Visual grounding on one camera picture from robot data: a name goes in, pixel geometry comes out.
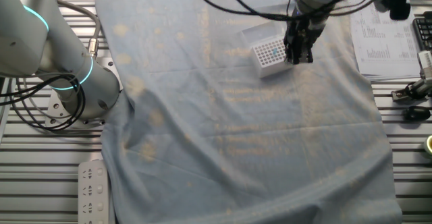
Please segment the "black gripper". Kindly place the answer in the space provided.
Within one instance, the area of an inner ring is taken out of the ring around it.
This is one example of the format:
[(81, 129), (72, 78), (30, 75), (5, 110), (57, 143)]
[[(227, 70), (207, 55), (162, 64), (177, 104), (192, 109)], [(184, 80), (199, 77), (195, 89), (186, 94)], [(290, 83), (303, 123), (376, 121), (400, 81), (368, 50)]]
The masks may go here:
[[(287, 30), (284, 36), (286, 60), (291, 64), (312, 63), (312, 47), (320, 37), (327, 15), (319, 12), (306, 18), (287, 22)], [(298, 42), (302, 41), (300, 56), (298, 55)]]

